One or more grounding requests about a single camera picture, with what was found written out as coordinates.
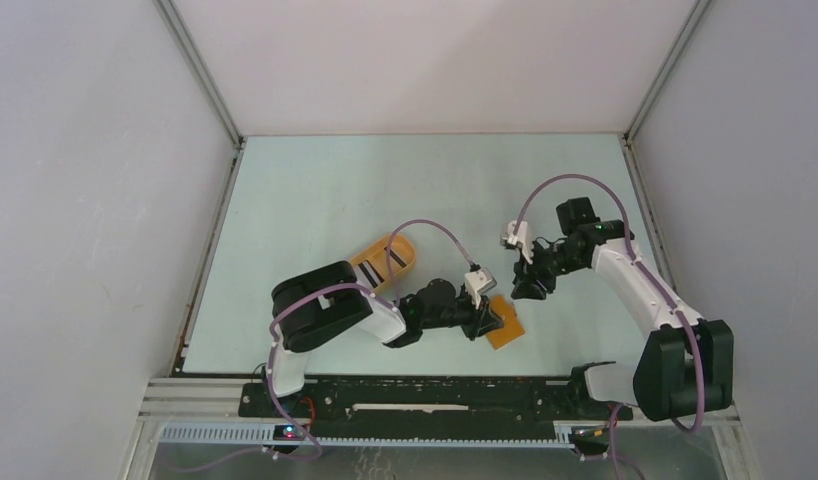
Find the orange leather card holder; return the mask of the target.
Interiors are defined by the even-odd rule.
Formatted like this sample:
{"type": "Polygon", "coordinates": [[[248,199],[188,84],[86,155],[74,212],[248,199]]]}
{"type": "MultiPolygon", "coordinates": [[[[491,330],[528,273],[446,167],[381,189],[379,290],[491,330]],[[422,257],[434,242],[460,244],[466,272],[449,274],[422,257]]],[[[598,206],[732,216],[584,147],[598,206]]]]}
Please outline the orange leather card holder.
{"type": "Polygon", "coordinates": [[[500,350],[525,334],[514,302],[504,295],[490,299],[490,311],[502,322],[502,326],[485,335],[494,350],[500,350]]]}

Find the orange oval plastic tray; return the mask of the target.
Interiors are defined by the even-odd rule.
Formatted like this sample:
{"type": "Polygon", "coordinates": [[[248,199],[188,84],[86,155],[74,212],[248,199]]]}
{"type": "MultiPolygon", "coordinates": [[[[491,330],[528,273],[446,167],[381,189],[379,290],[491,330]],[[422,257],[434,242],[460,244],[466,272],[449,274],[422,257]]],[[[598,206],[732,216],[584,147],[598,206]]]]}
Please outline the orange oval plastic tray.
{"type": "Polygon", "coordinates": [[[415,246],[407,237],[397,234],[391,246],[389,238],[389,234],[384,235],[348,259],[357,282],[377,294],[391,287],[388,266],[394,277],[401,279],[414,269],[417,258],[415,246]]]}

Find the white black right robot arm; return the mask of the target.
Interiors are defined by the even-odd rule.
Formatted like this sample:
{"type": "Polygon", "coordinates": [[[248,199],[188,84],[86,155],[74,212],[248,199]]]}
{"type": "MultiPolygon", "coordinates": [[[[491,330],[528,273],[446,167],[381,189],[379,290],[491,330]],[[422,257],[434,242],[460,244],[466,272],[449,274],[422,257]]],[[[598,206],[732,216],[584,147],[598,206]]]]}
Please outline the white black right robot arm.
{"type": "Polygon", "coordinates": [[[516,250],[512,297],[544,300],[559,277],[590,270],[620,299],[645,339],[638,363],[581,365],[566,392],[570,411],[591,418],[606,403],[637,407],[651,421],[693,420],[732,403],[734,336],[723,320],[708,320],[689,307],[644,262],[621,219],[602,220],[586,197],[556,208],[562,238],[547,245],[533,238],[523,220],[509,222],[501,243],[516,250]]]}

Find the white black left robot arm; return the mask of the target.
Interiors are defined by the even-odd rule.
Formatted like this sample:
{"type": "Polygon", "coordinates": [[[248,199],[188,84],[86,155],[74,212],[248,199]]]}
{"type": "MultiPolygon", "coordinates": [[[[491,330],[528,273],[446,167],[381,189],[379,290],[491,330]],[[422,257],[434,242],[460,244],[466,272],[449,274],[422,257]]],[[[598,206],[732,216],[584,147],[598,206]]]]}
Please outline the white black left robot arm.
{"type": "Polygon", "coordinates": [[[488,269],[473,262],[460,287],[437,278],[395,303],[359,281],[347,261],[281,282],[271,293],[273,340],[263,404],[277,416],[296,412],[310,352],[355,327],[389,348],[411,345],[431,329],[459,328],[475,340],[503,328],[488,296],[495,286],[488,269]]]}

